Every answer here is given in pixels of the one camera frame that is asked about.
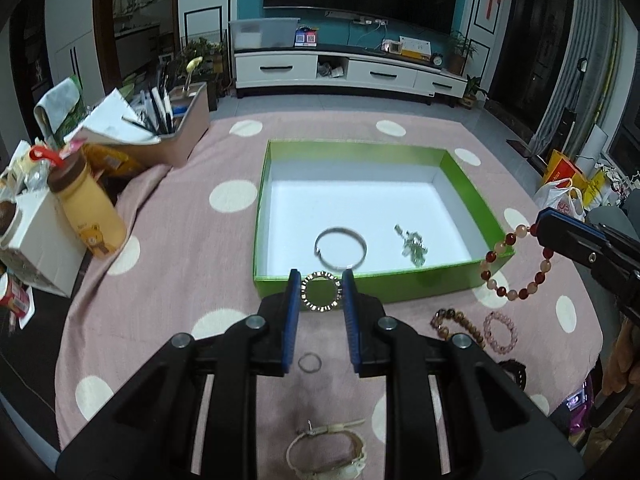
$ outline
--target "rhinestone ring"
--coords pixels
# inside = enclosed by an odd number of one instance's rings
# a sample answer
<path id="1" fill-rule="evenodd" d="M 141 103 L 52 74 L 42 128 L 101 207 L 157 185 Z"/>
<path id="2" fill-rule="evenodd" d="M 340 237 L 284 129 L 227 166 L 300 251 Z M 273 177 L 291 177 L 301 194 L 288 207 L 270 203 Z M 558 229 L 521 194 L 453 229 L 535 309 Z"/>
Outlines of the rhinestone ring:
<path id="1" fill-rule="evenodd" d="M 306 286 L 309 284 L 309 282 L 312 282 L 313 280 L 320 280 L 320 279 L 330 280 L 331 282 L 333 282 L 335 286 L 334 300 L 328 305 L 318 306 L 311 303 L 306 298 Z M 337 307 L 341 297 L 342 297 L 342 285 L 340 284 L 340 280 L 338 280 L 338 278 L 336 278 L 330 272 L 326 272 L 325 270 L 316 270 L 316 272 L 312 272 L 304 280 L 302 280 L 302 284 L 300 285 L 300 299 L 302 300 L 302 303 L 304 303 L 309 310 L 313 310 L 314 312 L 327 312 L 332 308 Z"/>

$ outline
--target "tile floor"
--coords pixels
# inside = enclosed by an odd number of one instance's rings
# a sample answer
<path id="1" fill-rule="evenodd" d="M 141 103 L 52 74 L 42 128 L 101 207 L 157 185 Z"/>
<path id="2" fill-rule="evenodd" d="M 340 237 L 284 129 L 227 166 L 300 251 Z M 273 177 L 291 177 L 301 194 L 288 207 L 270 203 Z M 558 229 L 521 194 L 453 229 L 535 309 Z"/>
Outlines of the tile floor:
<path id="1" fill-rule="evenodd" d="M 242 99 L 225 97 L 218 102 L 218 110 L 211 113 L 211 119 L 302 110 L 370 110 L 457 121 L 472 132 L 501 161 L 530 196 L 536 192 L 540 182 L 539 174 L 506 143 L 507 139 L 518 137 L 483 108 L 466 110 L 462 107 L 450 108 L 444 103 L 437 102 L 427 106 L 411 101 L 350 95 L 265 95 L 248 96 Z"/>

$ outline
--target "silver bangle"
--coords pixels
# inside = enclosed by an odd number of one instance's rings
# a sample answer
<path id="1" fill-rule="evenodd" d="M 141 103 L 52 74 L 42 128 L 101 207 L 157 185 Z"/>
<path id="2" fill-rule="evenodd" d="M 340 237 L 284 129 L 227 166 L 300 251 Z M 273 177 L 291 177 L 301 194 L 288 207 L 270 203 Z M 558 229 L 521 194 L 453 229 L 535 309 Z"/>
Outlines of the silver bangle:
<path id="1" fill-rule="evenodd" d="M 312 282 L 313 280 L 318 280 L 320 278 L 323 278 L 325 280 L 330 280 L 331 282 L 333 282 L 335 287 L 334 300 L 327 305 L 316 305 L 311 303 L 306 298 L 306 286 L 309 284 L 309 282 Z M 342 285 L 340 284 L 340 280 L 338 280 L 338 278 L 336 278 L 330 272 L 326 272 L 325 270 L 316 270 L 316 272 L 312 272 L 304 280 L 302 280 L 302 283 L 300 284 L 300 299 L 302 300 L 302 303 L 304 303 L 304 305 L 309 310 L 313 310 L 314 312 L 326 312 L 327 310 L 331 310 L 332 308 L 337 307 L 341 297 L 342 297 Z"/>
<path id="2" fill-rule="evenodd" d="M 322 257 L 322 253 L 320 252 L 320 249 L 318 248 L 318 242 L 320 241 L 320 238 L 322 238 L 323 236 L 327 235 L 327 234 L 331 234 L 331 233 L 341 233 L 343 235 L 347 235 L 350 236 L 351 238 L 353 238 L 354 240 L 356 240 L 360 246 L 362 247 L 362 257 L 361 259 L 350 266 L 346 266 L 346 267 L 337 267 L 334 266 L 332 264 L 330 264 L 328 261 L 326 261 L 323 257 Z M 347 229 L 346 227 L 331 227 L 328 229 L 325 229 L 324 231 L 322 231 L 319 235 L 318 238 L 316 238 L 316 243 L 314 244 L 314 254 L 318 257 L 318 259 L 322 262 L 322 264 L 325 267 L 328 267 L 331 270 L 348 270 L 348 269 L 357 269 L 359 266 L 362 265 L 364 258 L 367 256 L 367 243 L 364 240 L 364 238 L 358 234 L 356 231 L 353 231 L 351 229 Z"/>

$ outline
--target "white polka dot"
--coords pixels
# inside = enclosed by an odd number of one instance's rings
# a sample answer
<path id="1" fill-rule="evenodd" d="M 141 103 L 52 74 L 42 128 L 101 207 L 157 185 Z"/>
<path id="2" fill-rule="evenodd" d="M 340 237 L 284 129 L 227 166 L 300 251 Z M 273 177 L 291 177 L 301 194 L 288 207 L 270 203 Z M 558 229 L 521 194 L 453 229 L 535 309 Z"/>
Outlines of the white polka dot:
<path id="1" fill-rule="evenodd" d="M 85 377 L 76 386 L 76 404 L 86 420 L 91 420 L 112 395 L 109 385 L 95 375 Z"/>
<path id="2" fill-rule="evenodd" d="M 248 208 L 258 196 L 258 190 L 248 180 L 227 180 L 218 184 L 209 195 L 209 204 L 221 213 L 235 213 Z"/>
<path id="3" fill-rule="evenodd" d="M 529 222 L 524 218 L 524 215 L 518 211 L 517 209 L 512 209 L 508 207 L 504 210 L 504 219 L 507 221 L 507 224 L 510 225 L 511 229 L 515 229 L 519 225 L 529 226 Z"/>
<path id="4" fill-rule="evenodd" d="M 455 153 L 460 160 L 464 160 L 467 164 L 471 164 L 472 166 L 480 166 L 480 159 L 475 153 L 472 153 L 469 150 L 465 150 L 464 148 L 457 148 L 455 150 Z"/>
<path id="5" fill-rule="evenodd" d="M 575 315 L 574 302 L 566 296 L 560 296 L 556 301 L 556 316 L 562 330 L 570 334 L 575 330 L 578 319 Z"/>
<path id="6" fill-rule="evenodd" d="M 382 133 L 393 137 L 404 137 L 406 135 L 406 130 L 400 126 L 400 124 L 393 121 L 378 121 L 376 123 L 376 128 Z"/>
<path id="7" fill-rule="evenodd" d="M 246 314 L 232 308 L 220 308 L 202 316 L 191 330 L 194 339 L 204 339 L 226 332 L 226 329 L 244 319 Z"/>
<path id="8" fill-rule="evenodd" d="M 125 246 L 122 248 L 122 252 L 118 254 L 118 257 L 111 264 L 109 270 L 107 270 L 107 274 L 110 276 L 124 274 L 133 268 L 133 266 L 138 262 L 139 257 L 140 240 L 138 240 L 136 236 L 131 235 Z"/>
<path id="9" fill-rule="evenodd" d="M 259 134 L 261 131 L 262 123 L 260 121 L 245 119 L 244 121 L 238 121 L 234 124 L 229 130 L 229 133 L 239 137 L 252 137 Z"/>
<path id="10" fill-rule="evenodd" d="M 546 416 L 549 415 L 549 401 L 546 400 L 544 395 L 535 394 L 531 396 L 533 403 L 540 408 L 540 411 Z"/>
<path id="11" fill-rule="evenodd" d="M 503 286 L 509 290 L 509 283 L 507 283 L 507 279 L 499 270 L 492 274 L 491 277 L 498 283 L 498 286 Z M 484 283 L 474 288 L 473 292 L 476 298 L 478 298 L 478 301 L 489 308 L 500 308 L 509 301 L 506 296 L 500 297 L 495 293 L 495 290 L 486 288 L 486 284 Z"/>
<path id="12" fill-rule="evenodd" d="M 386 394 L 380 397 L 376 407 L 373 409 L 371 427 L 378 440 L 384 442 L 386 438 Z"/>

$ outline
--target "human hand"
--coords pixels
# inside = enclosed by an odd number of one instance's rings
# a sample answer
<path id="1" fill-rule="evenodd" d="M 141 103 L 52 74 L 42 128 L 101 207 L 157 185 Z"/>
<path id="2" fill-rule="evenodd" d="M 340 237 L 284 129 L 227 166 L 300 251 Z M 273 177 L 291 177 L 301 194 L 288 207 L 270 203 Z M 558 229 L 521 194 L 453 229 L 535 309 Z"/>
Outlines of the human hand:
<path id="1" fill-rule="evenodd" d="M 602 376 L 602 393 L 606 396 L 620 393 L 627 384 L 640 384 L 640 361 L 635 362 L 633 328 L 633 323 L 625 319 Z"/>

